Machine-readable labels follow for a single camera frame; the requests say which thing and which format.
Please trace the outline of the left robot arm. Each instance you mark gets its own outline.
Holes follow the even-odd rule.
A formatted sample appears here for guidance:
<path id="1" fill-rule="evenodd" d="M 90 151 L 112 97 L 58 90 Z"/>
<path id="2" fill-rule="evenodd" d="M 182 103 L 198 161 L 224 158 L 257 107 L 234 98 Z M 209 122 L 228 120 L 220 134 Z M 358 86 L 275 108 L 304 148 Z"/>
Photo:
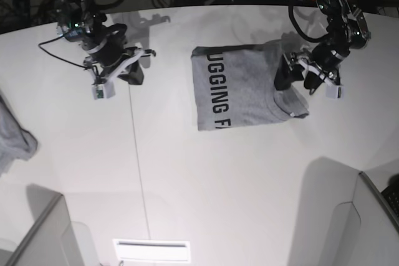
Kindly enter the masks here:
<path id="1" fill-rule="evenodd" d="M 371 33 L 362 10 L 354 0 L 315 0 L 317 7 L 327 18 L 327 32 L 315 38 L 305 34 L 294 16 L 298 0 L 290 0 L 288 15 L 296 32 L 307 42 L 314 43 L 312 50 L 286 52 L 276 72 L 274 86 L 283 91 L 292 83 L 302 81 L 311 95 L 324 83 L 328 97 L 343 96 L 340 64 L 350 55 L 352 49 L 367 46 Z"/>

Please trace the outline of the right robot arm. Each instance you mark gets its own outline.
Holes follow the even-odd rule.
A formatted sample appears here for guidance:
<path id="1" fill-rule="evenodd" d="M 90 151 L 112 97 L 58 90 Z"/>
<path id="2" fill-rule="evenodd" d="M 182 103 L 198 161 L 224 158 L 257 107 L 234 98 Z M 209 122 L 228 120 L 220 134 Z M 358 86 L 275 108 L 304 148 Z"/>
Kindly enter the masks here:
<path id="1" fill-rule="evenodd" d="M 127 47 L 127 25 L 106 26 L 105 11 L 124 0 L 98 4 L 96 0 L 54 0 L 55 18 L 61 38 L 78 42 L 87 54 L 80 68 L 89 70 L 96 85 L 120 78 L 130 85 L 141 85 L 144 73 L 141 57 L 155 55 L 151 49 Z"/>

